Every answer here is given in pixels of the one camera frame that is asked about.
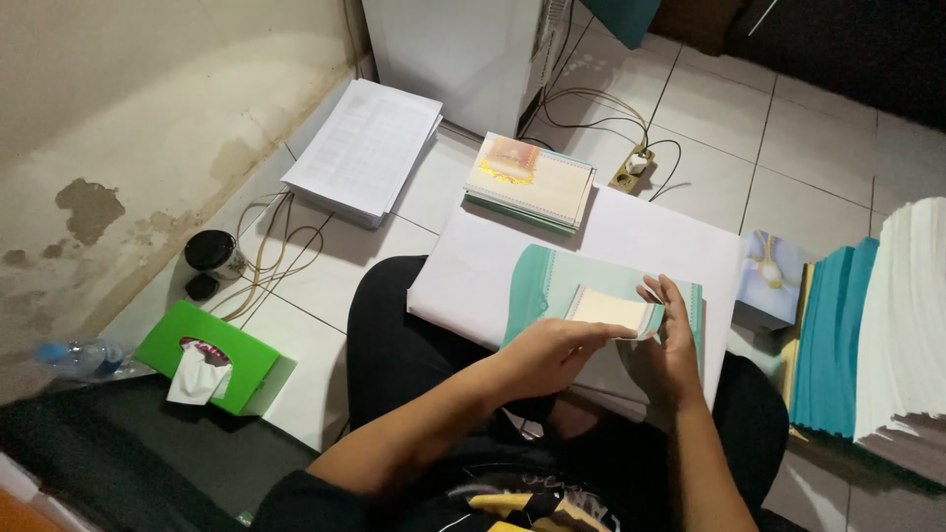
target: white appliance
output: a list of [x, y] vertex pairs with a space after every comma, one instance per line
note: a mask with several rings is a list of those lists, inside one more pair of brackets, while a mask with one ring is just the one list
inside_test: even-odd
[[572, 0], [362, 0], [381, 83], [444, 102], [473, 133], [516, 136], [552, 77]]

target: water bottle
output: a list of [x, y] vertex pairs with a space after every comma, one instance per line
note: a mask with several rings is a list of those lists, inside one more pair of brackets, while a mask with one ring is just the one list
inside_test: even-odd
[[60, 377], [71, 381], [107, 379], [130, 356], [129, 350], [101, 338], [46, 342], [33, 352], [34, 360], [53, 366]]

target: extension socket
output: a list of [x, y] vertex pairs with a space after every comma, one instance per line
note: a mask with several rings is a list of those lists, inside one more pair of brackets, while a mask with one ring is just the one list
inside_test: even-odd
[[[646, 159], [647, 164], [640, 169], [637, 173], [630, 173], [628, 167], [633, 167], [631, 158], [635, 155], [640, 155]], [[618, 171], [614, 172], [614, 177], [611, 178], [611, 182], [607, 185], [611, 188], [616, 188], [625, 194], [630, 194], [631, 190], [634, 189], [634, 186], [638, 183], [638, 178], [644, 172], [647, 167], [654, 163], [654, 153], [650, 150], [647, 150], [640, 144], [634, 147], [630, 153], [627, 154], [627, 158], [624, 159], [624, 162], [618, 168]]]

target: tissue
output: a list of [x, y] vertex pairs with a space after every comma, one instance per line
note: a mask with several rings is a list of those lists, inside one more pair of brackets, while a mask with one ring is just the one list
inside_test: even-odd
[[184, 404], [206, 404], [222, 398], [230, 383], [233, 365], [219, 349], [193, 338], [180, 342], [184, 354], [174, 372], [167, 400]]

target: black t-shirt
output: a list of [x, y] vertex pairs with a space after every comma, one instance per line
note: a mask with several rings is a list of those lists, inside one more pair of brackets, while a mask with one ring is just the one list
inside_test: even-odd
[[621, 530], [620, 521], [598, 495], [555, 475], [502, 466], [463, 472], [468, 475], [463, 481], [439, 487], [421, 480], [420, 486], [412, 488], [421, 495], [380, 507], [366, 497], [296, 471], [272, 488], [251, 530]]

